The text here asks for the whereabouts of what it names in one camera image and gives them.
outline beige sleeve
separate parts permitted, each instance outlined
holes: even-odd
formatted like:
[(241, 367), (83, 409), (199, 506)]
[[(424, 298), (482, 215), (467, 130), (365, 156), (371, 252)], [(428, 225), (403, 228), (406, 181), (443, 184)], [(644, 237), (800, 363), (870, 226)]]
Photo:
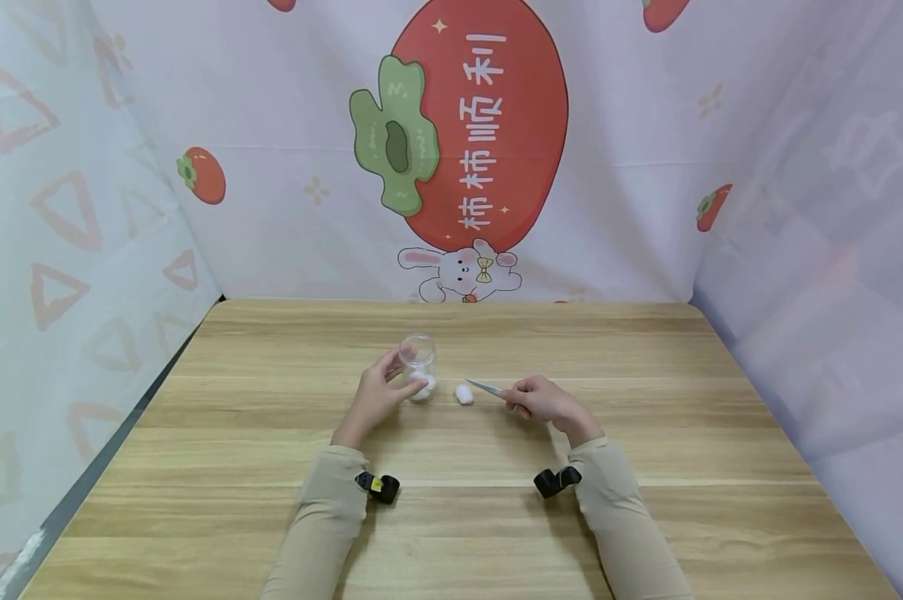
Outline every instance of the beige sleeve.
[(569, 454), (582, 480), (578, 504), (595, 534), (605, 579), (616, 600), (692, 600), (685, 574), (655, 525), (635, 473), (608, 437), (583, 443)]
[(368, 496), (355, 478), (367, 465), (362, 453), (351, 448), (331, 446), (318, 453), (262, 600), (332, 599), (365, 520)]

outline wooden table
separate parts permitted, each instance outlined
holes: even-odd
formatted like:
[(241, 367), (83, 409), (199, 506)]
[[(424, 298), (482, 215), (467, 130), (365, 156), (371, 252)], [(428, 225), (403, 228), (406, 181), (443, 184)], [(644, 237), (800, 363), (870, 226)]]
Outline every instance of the wooden table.
[(24, 598), (257, 599), (358, 374), (418, 330), (439, 393), (366, 448), (402, 494), (369, 503), (340, 598), (611, 598), (574, 494), (532, 486), (566, 442), (487, 394), (453, 398), (464, 377), (529, 373), (624, 444), (699, 599), (896, 597), (694, 308), (225, 302)]

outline fabric wall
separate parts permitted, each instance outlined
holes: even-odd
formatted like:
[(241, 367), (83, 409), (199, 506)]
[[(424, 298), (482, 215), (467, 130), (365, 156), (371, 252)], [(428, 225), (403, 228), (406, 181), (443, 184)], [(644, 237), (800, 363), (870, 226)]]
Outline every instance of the fabric wall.
[(684, 302), (848, 2), (647, 4), (96, 9), (228, 297)]
[(903, 0), (857, 8), (736, 179), (696, 303), (903, 597)]
[(217, 285), (87, 2), (0, 0), (0, 573)]

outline person's left hand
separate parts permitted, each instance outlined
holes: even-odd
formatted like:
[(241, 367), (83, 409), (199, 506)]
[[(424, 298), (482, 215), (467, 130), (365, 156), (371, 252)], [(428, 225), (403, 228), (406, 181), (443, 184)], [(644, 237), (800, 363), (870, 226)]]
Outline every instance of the person's left hand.
[(395, 406), (415, 396), (428, 384), (428, 381), (419, 380), (397, 389), (389, 387), (388, 383), (399, 377), (403, 368), (405, 365), (394, 347), (362, 372), (352, 406), (332, 435), (332, 446), (361, 450), (368, 434), (395, 410)]

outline white cotton ball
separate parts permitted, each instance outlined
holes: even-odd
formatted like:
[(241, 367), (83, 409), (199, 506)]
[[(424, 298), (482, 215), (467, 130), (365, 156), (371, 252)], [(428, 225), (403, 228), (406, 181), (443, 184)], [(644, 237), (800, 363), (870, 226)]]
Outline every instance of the white cotton ball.
[(462, 406), (468, 406), (475, 402), (475, 394), (471, 393), (471, 387), (468, 387), (464, 383), (454, 389), (454, 397), (456, 397), (458, 403)]
[(438, 380), (435, 379), (434, 375), (428, 374), (424, 371), (413, 371), (408, 373), (408, 381), (428, 381), (428, 384), (425, 387), (415, 394), (411, 400), (426, 400), (428, 397), (432, 395), (432, 392), (435, 389), (435, 386), (438, 385)]

